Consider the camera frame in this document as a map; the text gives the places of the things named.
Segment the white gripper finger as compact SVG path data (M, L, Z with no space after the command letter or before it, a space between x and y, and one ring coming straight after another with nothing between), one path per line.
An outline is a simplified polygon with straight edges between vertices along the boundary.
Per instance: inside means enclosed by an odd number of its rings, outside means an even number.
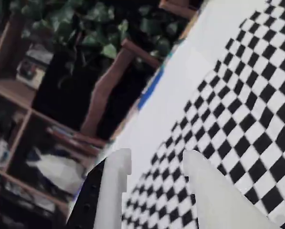
M94 229L121 228L122 195L127 192L127 176L131 170L129 148L121 148L105 159Z
M183 152L184 174L196 198L201 229L277 229L225 176L196 150Z

